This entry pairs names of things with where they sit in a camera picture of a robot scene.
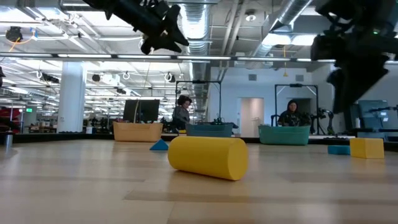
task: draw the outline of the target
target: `metal frame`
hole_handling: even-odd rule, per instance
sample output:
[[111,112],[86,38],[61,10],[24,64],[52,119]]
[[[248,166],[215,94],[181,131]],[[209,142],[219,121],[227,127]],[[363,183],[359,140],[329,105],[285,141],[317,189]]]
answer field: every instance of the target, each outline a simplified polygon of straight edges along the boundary
[[175,106],[177,106],[177,98],[178,98],[178,84],[179,83],[192,83],[192,84],[200,84],[200,85],[204,85],[207,83],[217,83],[220,86],[220,106],[219,106],[219,110],[218,110],[218,116],[221,117],[221,81],[176,81],[175,82]]
[[[278,86],[283,86],[283,88],[278,92]],[[317,111],[319,109],[319,96],[318,96],[318,85],[304,85],[304,84],[276,84],[275,85],[275,114],[278,114],[278,103],[277,103],[277,97],[279,95],[279,93],[281,93],[283,91],[283,89],[285,87],[291,87],[291,88],[302,88],[302,87],[307,87],[314,95],[315,98],[317,99]],[[320,123],[319,123],[319,118],[317,118],[317,133],[319,134],[319,130],[320,130]]]

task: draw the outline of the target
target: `air duct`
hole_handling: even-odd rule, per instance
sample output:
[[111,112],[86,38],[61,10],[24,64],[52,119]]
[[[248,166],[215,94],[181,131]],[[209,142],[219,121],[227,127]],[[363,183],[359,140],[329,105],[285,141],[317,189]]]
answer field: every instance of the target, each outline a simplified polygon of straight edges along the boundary
[[[210,5],[208,4],[181,4],[182,31],[190,41],[187,53],[190,55],[208,55],[209,43],[205,41],[209,36]],[[206,63],[190,63],[191,80],[204,80]],[[197,109],[203,109],[203,85],[194,85],[193,91],[197,100]]]
[[[263,25],[263,41],[270,32],[293,23],[311,2],[312,0],[284,0],[275,15],[267,16]],[[252,52],[251,57],[265,57],[271,51],[273,46],[264,45],[262,42]],[[249,62],[247,68],[254,69],[259,63]]]

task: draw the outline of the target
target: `blue triangular block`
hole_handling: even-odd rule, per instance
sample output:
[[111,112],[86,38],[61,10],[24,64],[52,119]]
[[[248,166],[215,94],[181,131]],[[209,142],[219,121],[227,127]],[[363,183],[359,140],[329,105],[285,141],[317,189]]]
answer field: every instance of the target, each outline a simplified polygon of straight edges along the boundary
[[151,150],[163,150],[163,151],[167,151],[169,150],[169,146],[166,144],[165,141],[163,141],[162,139],[157,141],[151,148]]

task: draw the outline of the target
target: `black frame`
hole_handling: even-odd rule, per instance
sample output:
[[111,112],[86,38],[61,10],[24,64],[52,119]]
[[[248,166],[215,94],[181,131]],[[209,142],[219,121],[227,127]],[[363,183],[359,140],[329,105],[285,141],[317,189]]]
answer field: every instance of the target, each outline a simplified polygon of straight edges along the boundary
[[220,86],[220,100],[219,100],[219,110],[218,110],[218,117],[221,117],[221,81],[176,81],[175,82],[175,106],[177,106],[177,99],[178,99],[178,84],[179,83],[192,83],[192,84],[207,84],[207,83],[217,83]]
[[[308,87],[314,87],[315,88],[315,94],[316,94],[316,99],[317,99],[317,111],[319,109],[319,96],[318,96],[318,85],[304,85],[304,84],[276,84],[275,85],[275,114],[278,114],[278,103],[277,103],[277,89],[278,86],[288,86],[291,88],[302,88],[305,86]],[[320,124],[319,124],[319,118],[317,118],[317,129],[318,129],[318,134],[320,130]]]

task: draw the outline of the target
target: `yellow foam block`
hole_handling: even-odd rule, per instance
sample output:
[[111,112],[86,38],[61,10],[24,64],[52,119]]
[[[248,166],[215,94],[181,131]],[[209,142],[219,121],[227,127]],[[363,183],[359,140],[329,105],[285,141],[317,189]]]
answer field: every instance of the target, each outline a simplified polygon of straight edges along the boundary
[[240,180],[248,169],[248,149],[238,138],[177,137],[169,162],[177,170]]
[[383,159],[383,139],[354,138],[349,140],[351,156],[364,159]]

